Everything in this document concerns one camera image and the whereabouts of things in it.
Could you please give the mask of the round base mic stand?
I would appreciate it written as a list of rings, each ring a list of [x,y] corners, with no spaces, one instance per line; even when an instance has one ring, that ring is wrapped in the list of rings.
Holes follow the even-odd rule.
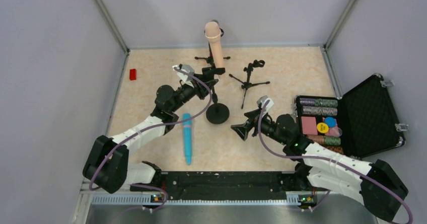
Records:
[[[211,66],[202,68],[202,74],[204,75],[204,79],[208,82],[214,80],[214,75],[217,74],[220,76],[225,72],[226,70],[224,67],[215,68],[214,66]],[[212,124],[225,123],[230,116],[230,111],[225,104],[218,102],[218,96],[215,92],[214,87],[212,87],[211,92],[213,104],[210,105],[206,110],[206,118]]]

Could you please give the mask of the black tripod mic stand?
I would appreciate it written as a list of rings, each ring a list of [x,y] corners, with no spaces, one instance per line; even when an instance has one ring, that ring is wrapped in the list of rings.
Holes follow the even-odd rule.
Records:
[[[243,100],[242,100],[242,104],[241,104],[241,109],[244,108],[244,103],[245,103],[245,99],[246,99],[246,95],[247,95],[247,91],[249,88],[258,86],[258,85],[269,85],[270,81],[266,81],[266,82],[260,82],[260,83],[252,83],[250,82],[252,73],[254,71],[255,68],[262,68],[265,66],[265,61],[264,60],[254,60],[252,63],[249,63],[246,67],[244,67],[243,71],[246,73],[246,80],[242,81],[240,79],[238,79],[237,77],[233,76],[231,73],[229,74],[229,77],[237,80],[238,82],[241,83],[241,89],[244,90],[244,95],[243,95]]]

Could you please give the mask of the shock mount tripod stand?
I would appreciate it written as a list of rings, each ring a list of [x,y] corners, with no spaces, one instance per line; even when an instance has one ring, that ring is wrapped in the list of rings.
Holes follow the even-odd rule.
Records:
[[[220,29],[220,32],[221,32],[219,35],[220,35],[220,37],[223,37],[224,31],[223,31],[222,28],[219,28],[219,29]],[[194,59],[196,59],[196,60],[205,60],[206,63],[209,64],[211,67],[215,67],[215,60],[213,58],[213,54],[212,54],[211,45],[210,45],[210,41],[209,40],[208,40],[208,50],[209,50],[209,56],[208,57],[198,57],[198,56],[195,56]],[[231,59],[230,56],[223,57],[223,60],[229,60],[229,59]]]

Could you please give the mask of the blue microphone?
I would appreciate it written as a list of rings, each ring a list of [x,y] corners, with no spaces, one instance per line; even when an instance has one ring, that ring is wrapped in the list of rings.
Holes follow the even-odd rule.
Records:
[[[183,149],[187,165],[192,164],[192,120],[190,118],[191,115],[189,113],[183,114]]]

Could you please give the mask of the beige microphone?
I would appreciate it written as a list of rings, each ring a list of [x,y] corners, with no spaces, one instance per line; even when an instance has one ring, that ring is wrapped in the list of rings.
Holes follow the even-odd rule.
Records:
[[[216,68],[225,68],[224,56],[221,44],[221,29],[218,22],[210,21],[206,23],[204,29],[205,37],[209,42],[212,57]]]

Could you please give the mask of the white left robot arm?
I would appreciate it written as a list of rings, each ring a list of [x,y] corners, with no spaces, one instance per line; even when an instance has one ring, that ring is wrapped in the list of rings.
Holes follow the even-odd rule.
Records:
[[[124,185],[153,183],[155,166],[148,162],[130,164],[129,156],[180,123],[175,112],[193,97],[212,98],[212,89],[218,82],[200,74],[186,78],[177,89],[170,85],[157,89],[155,108],[143,122],[112,137],[96,138],[83,168],[83,176],[90,181],[89,190],[102,189],[112,194]]]

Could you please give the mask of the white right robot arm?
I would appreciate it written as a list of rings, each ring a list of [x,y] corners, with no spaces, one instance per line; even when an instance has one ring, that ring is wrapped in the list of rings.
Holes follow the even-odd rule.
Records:
[[[281,157],[298,162],[296,173],[302,175],[308,185],[349,197],[389,223],[394,222],[403,207],[408,213],[408,223],[413,223],[412,211],[404,201],[408,189],[387,162],[371,163],[334,152],[301,134],[289,114],[273,121],[258,109],[245,116],[248,118],[245,123],[232,125],[231,129],[243,140],[253,130],[254,136],[267,136],[283,144]]]

